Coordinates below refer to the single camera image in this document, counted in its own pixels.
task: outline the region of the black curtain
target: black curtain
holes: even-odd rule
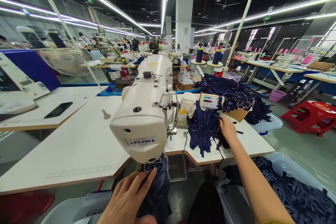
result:
[[[235,37],[236,37],[237,31],[232,32],[232,36],[231,36],[231,40],[230,40],[230,44],[233,44]],[[240,48],[245,48],[247,42],[249,41],[251,36],[251,30],[244,30],[241,31],[238,37],[238,44],[240,46]]]
[[[292,24],[287,26],[277,27],[274,31],[271,43],[268,48],[269,53],[275,53],[279,45],[281,44],[280,49],[291,49],[291,47],[295,44],[297,39],[301,38],[305,32],[307,31],[310,23],[308,24]]]
[[[259,50],[259,48],[263,48],[267,39],[264,37],[268,37],[270,34],[271,28],[261,28],[257,31],[257,33],[254,36],[254,40],[252,41],[250,47],[252,47],[252,50],[254,51],[256,48]]]

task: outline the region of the black phone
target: black phone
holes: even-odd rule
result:
[[[53,111],[47,114],[44,118],[51,118],[60,116],[73,102],[61,103]]]

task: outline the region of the thread spool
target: thread spool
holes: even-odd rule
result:
[[[201,63],[203,58],[203,48],[199,48],[197,51],[196,62]]]
[[[214,65],[217,65],[217,64],[218,64],[219,57],[221,56],[221,52],[222,52],[222,50],[220,50],[220,49],[217,49],[217,50],[216,50],[215,55],[213,56],[213,59],[212,59],[212,63],[213,63]]]

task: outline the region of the human hand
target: human hand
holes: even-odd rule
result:
[[[228,116],[222,115],[219,119],[220,128],[227,143],[231,146],[235,141],[239,141],[237,138],[237,130],[235,125],[231,122]]]
[[[137,212],[148,193],[156,172],[157,168],[155,167],[149,176],[149,171],[144,173],[136,171],[123,178],[117,184],[98,224],[157,224],[155,217],[152,215],[137,219]],[[140,187],[142,181],[146,178],[146,182]]]

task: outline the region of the red plastic stool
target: red plastic stool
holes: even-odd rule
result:
[[[33,223],[54,200],[54,195],[39,191],[0,196],[0,219],[10,224]]]
[[[336,125],[336,108],[329,104],[316,101],[305,101],[280,116],[281,119],[290,120],[292,129],[297,133],[318,133],[320,137]]]

